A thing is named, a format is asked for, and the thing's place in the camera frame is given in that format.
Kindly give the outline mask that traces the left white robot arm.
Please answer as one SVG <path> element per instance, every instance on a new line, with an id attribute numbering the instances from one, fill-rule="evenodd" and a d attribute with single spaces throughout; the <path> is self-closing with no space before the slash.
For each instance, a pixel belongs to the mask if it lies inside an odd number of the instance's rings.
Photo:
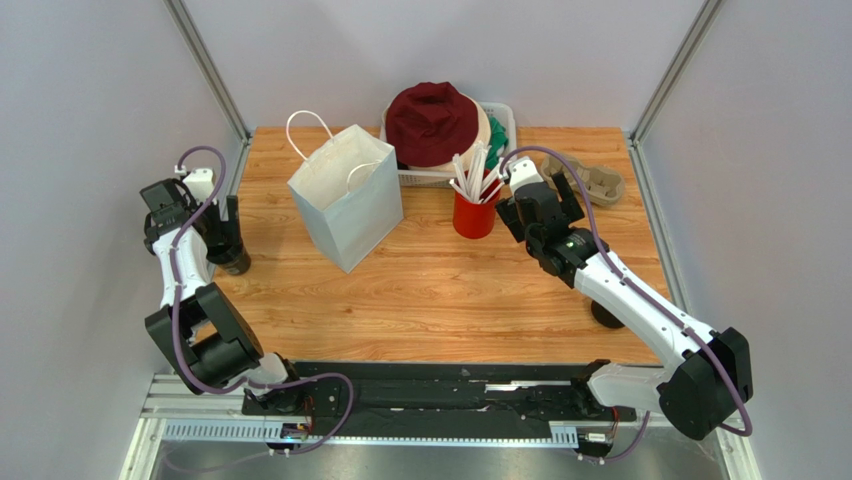
<path id="1" fill-rule="evenodd" d="M 187 388 L 201 395 L 242 386 L 264 398 L 270 385 L 297 379 L 288 360 L 264 353 L 207 269 L 240 275 L 251 266 L 237 197 L 227 197 L 224 212 L 210 205 L 187 227 L 202 203 L 183 181 L 163 180 L 140 195 L 149 209 L 144 244 L 159 260 L 164 283 L 160 308 L 145 327 Z"/>

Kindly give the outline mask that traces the white paper bag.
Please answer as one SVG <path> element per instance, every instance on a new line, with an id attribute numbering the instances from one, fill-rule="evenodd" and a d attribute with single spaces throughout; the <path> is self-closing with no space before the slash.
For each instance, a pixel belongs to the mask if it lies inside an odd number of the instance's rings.
<path id="1" fill-rule="evenodd" d="M 288 187 L 317 250 L 349 274 L 404 218 L 395 148 L 357 124 L 302 158 Z"/>

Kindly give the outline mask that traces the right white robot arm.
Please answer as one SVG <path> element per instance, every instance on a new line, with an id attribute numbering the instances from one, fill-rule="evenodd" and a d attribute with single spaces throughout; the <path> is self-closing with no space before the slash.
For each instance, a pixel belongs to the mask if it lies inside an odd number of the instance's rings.
<path id="1" fill-rule="evenodd" d="M 601 361 L 580 382 L 594 407 L 660 413 L 681 434 L 702 440 L 753 395 L 748 340 L 718 331 L 650 288 L 592 231 L 565 178 L 551 187 L 535 169 L 506 176 L 511 195 L 497 212 L 515 240 L 548 274 L 591 299 L 600 323 L 615 320 L 657 356 L 658 367 Z"/>

